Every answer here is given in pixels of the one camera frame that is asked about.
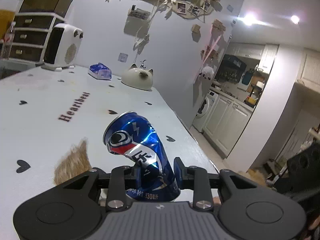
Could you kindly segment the crushed blue soda can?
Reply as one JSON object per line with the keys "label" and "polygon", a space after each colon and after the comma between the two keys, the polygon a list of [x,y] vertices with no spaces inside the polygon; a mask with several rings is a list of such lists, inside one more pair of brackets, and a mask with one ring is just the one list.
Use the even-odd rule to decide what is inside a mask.
{"label": "crushed blue soda can", "polygon": [[108,152],[123,155],[144,168],[143,191],[128,189],[137,201],[170,202],[180,195],[163,144],[150,122],[136,112],[116,117],[103,135]]}

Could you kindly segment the orange cat fur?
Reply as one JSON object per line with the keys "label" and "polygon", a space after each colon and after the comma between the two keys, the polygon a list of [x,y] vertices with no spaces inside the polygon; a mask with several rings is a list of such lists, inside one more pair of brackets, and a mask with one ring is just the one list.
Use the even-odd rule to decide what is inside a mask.
{"label": "orange cat fur", "polygon": [[58,163],[54,170],[54,184],[60,185],[91,169],[87,154],[87,140],[83,139],[79,145],[72,146]]}

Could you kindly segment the white washing machine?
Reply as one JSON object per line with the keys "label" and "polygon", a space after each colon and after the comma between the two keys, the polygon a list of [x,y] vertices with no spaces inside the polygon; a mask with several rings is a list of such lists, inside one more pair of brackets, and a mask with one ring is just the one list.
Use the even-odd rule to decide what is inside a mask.
{"label": "white washing machine", "polygon": [[202,105],[197,111],[195,119],[193,120],[193,126],[200,133],[203,133],[203,128],[206,124],[207,118],[212,110],[217,96],[218,94],[216,92],[209,90],[206,97],[204,98]]}

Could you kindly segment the white kitchen cabinets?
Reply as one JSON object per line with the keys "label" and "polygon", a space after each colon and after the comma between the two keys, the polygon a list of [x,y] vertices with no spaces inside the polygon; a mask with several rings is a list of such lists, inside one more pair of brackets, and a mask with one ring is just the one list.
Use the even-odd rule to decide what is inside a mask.
{"label": "white kitchen cabinets", "polygon": [[223,95],[215,99],[203,130],[205,137],[222,158],[229,156],[252,112],[253,109]]}

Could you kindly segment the white cat-shaped ceramic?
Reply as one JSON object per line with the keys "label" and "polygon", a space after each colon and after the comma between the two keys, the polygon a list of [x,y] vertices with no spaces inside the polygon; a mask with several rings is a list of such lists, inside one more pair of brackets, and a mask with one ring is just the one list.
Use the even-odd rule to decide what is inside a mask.
{"label": "white cat-shaped ceramic", "polygon": [[134,63],[123,72],[121,82],[132,88],[150,91],[153,85],[153,69],[145,70]]}

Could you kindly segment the blue tissue pack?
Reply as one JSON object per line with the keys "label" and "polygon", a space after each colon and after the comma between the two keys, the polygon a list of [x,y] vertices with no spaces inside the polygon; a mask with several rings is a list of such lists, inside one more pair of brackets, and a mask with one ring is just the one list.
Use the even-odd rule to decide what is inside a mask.
{"label": "blue tissue pack", "polygon": [[111,80],[112,70],[103,63],[93,64],[88,69],[88,74],[97,80]]}

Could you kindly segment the white space heater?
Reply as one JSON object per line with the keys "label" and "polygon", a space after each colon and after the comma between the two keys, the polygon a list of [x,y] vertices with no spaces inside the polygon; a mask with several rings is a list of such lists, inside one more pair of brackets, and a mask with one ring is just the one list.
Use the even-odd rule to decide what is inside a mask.
{"label": "white space heater", "polygon": [[66,23],[53,27],[44,54],[42,68],[60,72],[72,68],[84,38],[82,29]]}

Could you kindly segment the drawer cabinet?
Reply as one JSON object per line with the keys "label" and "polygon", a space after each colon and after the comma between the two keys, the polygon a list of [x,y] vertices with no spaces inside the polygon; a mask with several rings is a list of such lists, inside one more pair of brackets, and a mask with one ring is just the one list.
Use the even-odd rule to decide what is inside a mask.
{"label": "drawer cabinet", "polygon": [[19,12],[14,17],[15,35],[9,59],[42,63],[53,27],[65,19],[52,12]]}

